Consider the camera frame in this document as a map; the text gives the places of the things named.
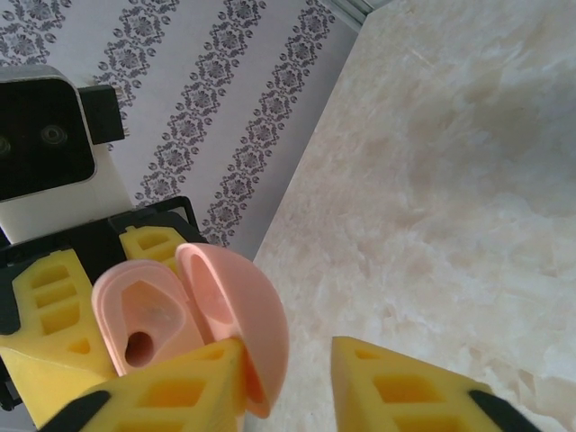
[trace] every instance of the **damask wallpaper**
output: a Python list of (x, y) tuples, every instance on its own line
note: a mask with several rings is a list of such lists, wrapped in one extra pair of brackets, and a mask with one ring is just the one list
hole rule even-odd
[[(0, 4), (0, 66), (118, 87), (130, 135), (109, 150), (133, 203), (187, 195), (209, 241), (247, 257), (355, 39), (318, 0)], [(29, 430), (20, 414), (0, 430)]]

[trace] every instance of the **marble surface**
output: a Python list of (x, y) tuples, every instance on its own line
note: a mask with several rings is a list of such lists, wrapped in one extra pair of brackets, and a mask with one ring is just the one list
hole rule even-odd
[(335, 335), (576, 430), (574, 23), (572, 0), (395, 0), (368, 18), (256, 257), (292, 357), (248, 431), (335, 430)]

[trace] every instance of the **yellow plastic part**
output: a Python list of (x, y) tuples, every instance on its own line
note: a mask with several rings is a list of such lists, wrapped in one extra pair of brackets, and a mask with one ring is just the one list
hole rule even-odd
[(331, 361), (339, 432), (500, 432), (467, 394), (485, 384), (351, 337)]
[(36, 426), (87, 389), (117, 376), (74, 250), (37, 260), (13, 282), (21, 328), (0, 355)]
[(245, 350), (225, 339), (91, 389), (111, 398), (82, 432), (236, 432), (247, 402)]
[(128, 259), (153, 259), (176, 273), (174, 254), (186, 240), (170, 227), (128, 227), (120, 242)]

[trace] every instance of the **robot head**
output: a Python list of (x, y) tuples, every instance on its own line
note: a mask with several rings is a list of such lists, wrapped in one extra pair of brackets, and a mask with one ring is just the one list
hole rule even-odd
[(52, 67), (0, 68), (0, 201), (84, 182), (95, 170), (76, 88)]

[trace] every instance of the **camera lens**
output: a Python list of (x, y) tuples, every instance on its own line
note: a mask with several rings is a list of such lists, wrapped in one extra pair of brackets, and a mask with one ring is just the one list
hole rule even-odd
[(0, 159), (6, 158), (10, 151), (12, 150), (12, 145), (10, 141), (3, 136), (0, 136)]
[(68, 135), (66, 131), (56, 124), (51, 124), (42, 129), (40, 133), (42, 141), (52, 147), (58, 147), (66, 143)]

